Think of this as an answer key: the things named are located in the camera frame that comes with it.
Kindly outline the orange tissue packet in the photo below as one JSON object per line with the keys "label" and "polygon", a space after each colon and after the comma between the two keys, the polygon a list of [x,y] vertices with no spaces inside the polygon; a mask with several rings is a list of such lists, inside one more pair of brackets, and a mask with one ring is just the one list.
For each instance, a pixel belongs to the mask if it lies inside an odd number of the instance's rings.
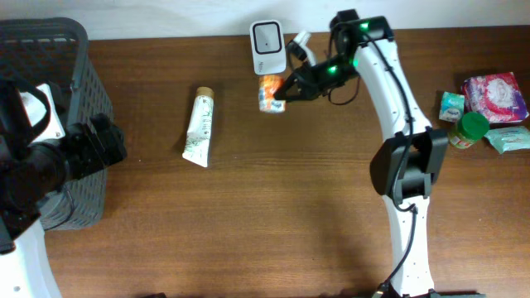
{"label": "orange tissue packet", "polygon": [[276,74],[267,74],[259,78],[258,103],[263,113],[283,113],[286,103],[276,100],[274,94],[283,85],[283,78]]}

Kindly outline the white bamboo print tube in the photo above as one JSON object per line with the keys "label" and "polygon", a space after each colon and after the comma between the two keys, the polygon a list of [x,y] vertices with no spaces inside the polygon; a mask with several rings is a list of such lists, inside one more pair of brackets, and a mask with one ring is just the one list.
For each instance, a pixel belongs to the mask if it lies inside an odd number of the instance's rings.
{"label": "white bamboo print tube", "polygon": [[208,87],[199,87],[196,90],[182,157],[204,168],[208,166],[213,112],[214,91]]}

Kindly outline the teal tissue packet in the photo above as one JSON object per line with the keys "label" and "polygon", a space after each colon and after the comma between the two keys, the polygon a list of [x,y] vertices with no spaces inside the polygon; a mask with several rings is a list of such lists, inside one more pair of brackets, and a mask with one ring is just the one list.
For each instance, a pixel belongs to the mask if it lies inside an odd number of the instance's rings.
{"label": "teal tissue packet", "polygon": [[456,123],[464,115],[465,96],[444,92],[441,97],[441,108],[439,119],[451,123]]}

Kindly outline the green lid jar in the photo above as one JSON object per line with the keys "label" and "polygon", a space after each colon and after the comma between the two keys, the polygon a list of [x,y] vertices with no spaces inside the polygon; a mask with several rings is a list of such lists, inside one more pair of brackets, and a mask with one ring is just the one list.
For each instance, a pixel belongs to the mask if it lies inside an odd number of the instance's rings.
{"label": "green lid jar", "polygon": [[456,148],[467,149],[489,131],[488,119],[480,113],[466,113],[448,133],[449,142]]}

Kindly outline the red purple snack bag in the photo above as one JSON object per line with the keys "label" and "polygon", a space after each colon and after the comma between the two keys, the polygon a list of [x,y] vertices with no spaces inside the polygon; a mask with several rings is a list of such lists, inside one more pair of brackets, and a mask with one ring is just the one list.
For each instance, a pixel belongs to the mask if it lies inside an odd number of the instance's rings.
{"label": "red purple snack bag", "polygon": [[513,72],[474,76],[461,86],[465,107],[490,123],[520,123],[529,116]]}

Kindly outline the mint toilet tissue pack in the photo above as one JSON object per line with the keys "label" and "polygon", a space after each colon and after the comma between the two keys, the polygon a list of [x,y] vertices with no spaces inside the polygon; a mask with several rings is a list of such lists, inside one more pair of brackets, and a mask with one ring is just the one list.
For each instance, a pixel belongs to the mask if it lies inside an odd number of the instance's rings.
{"label": "mint toilet tissue pack", "polygon": [[492,129],[485,137],[499,154],[528,149],[530,144],[529,130],[524,126]]}

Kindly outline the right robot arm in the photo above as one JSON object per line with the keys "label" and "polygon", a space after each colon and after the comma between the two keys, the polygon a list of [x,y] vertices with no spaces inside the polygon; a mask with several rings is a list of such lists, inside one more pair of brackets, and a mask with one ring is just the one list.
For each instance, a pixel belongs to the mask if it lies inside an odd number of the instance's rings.
{"label": "right robot arm", "polygon": [[299,33],[286,45],[287,58],[301,66],[274,94],[288,103],[311,101],[350,79],[364,81],[378,116],[383,144],[369,165],[375,191],[385,204],[393,269],[376,297],[436,297],[428,259],[427,211],[448,147],[415,100],[402,70],[395,35],[385,17],[361,18],[354,9],[330,22],[328,52],[316,62]]}

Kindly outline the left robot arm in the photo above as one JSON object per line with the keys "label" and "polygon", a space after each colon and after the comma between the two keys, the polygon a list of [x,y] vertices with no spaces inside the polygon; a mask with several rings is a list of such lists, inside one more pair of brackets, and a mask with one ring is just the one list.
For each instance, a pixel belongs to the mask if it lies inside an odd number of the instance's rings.
{"label": "left robot arm", "polygon": [[23,79],[1,82],[1,295],[58,297],[39,203],[66,183],[123,161],[123,131],[99,113],[59,136],[45,131],[51,96]]}

